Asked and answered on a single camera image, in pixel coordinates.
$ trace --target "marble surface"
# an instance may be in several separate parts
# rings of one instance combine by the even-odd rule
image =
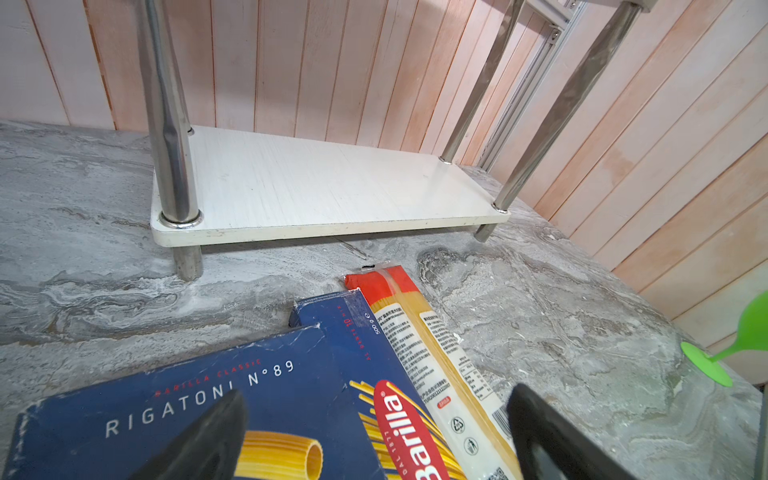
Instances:
[[[468,171],[493,191],[498,183]],[[526,382],[638,478],[752,478],[760,394],[715,385],[683,333],[520,201],[473,229],[204,247],[151,239],[147,138],[0,122],[0,456],[44,396],[287,328],[296,299],[402,264],[494,389]]]

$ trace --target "white shelf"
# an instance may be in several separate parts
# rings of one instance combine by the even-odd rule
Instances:
[[[151,221],[163,247],[501,223],[508,214],[434,155],[194,127],[189,139],[203,221]]]

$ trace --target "plastic packaging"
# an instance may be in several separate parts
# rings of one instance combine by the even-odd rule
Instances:
[[[522,479],[505,406],[401,266],[348,275],[470,480]]]

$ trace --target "shelf leg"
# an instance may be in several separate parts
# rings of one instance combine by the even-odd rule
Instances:
[[[555,139],[603,73],[641,9],[642,7],[631,2],[622,2],[616,9],[611,20],[594,40],[589,51],[568,79],[533,140],[525,149],[525,153],[515,165],[509,180],[494,200],[493,207],[496,210],[505,212],[512,205],[512,201],[518,196],[525,182],[541,163],[541,159],[547,154]],[[485,242],[495,228],[495,223],[481,225],[475,233],[475,238]]]
[[[469,122],[472,121],[472,117],[475,116],[475,112],[480,105],[480,101],[485,95],[485,90],[488,89],[488,84],[491,83],[493,74],[496,72],[498,63],[502,59],[504,54],[504,48],[507,46],[509,35],[512,34],[512,29],[518,22],[518,16],[520,10],[525,3],[525,0],[510,0],[507,11],[504,13],[501,26],[498,27],[498,33],[496,39],[493,41],[491,51],[488,53],[488,57],[485,59],[485,64],[480,71],[480,76],[475,82],[475,86],[472,88],[472,93],[469,94],[469,99],[464,105],[461,116],[458,118],[456,126],[453,127],[451,137],[448,139],[448,144],[445,146],[445,150],[440,155],[440,160],[447,164],[453,163],[453,157],[456,155],[458,146],[461,145],[464,135],[469,128]]]
[[[184,102],[164,0],[137,3],[139,64],[160,191],[161,222],[184,229],[202,220],[188,138],[194,132]],[[174,248],[174,259],[184,280],[194,280],[203,272],[199,246]]]
[[[176,274],[185,282],[191,282],[203,274],[203,252],[200,245],[192,247],[175,247],[174,262]]]

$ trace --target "green silicone object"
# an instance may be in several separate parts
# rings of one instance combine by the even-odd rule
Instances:
[[[733,386],[733,381],[717,362],[741,350],[768,350],[768,291],[756,296],[741,313],[733,345],[715,356],[708,356],[688,342],[682,342],[680,348],[712,380],[721,385]]]
[[[685,356],[712,380],[722,386],[733,386],[733,380],[730,379],[725,369],[718,362],[713,362],[712,357],[704,353],[699,347],[688,342],[682,342],[680,348],[683,349]]]

